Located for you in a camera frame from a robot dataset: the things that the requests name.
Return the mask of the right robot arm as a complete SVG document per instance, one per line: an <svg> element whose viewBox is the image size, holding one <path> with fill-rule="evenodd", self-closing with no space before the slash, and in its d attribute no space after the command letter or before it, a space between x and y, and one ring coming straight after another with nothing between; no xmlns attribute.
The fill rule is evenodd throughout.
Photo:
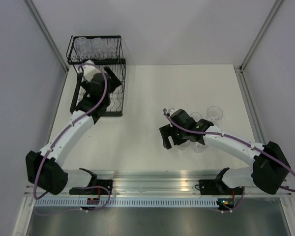
<svg viewBox="0 0 295 236"><path fill-rule="evenodd" d="M183 109L164 109L170 122L161 127L163 146L171 149L187 141L217 148L247 164L246 168L223 168L213 180L215 190L226 194L239 187L255 186L267 194L274 195L288 175L290 166L280 146L250 142L223 131L211 121L194 118Z"/></svg>

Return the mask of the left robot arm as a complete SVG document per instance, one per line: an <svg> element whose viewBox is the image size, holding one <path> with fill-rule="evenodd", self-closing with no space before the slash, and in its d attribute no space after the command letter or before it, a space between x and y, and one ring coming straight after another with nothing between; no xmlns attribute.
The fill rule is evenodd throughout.
<svg viewBox="0 0 295 236"><path fill-rule="evenodd" d="M122 85L109 67L94 68L97 72L92 79L81 82L86 93L66 126L40 151L30 151L25 157L28 181L35 189L57 195L65 188L68 173L61 168L64 161L82 136L104 116L111 103L110 94Z"/></svg>

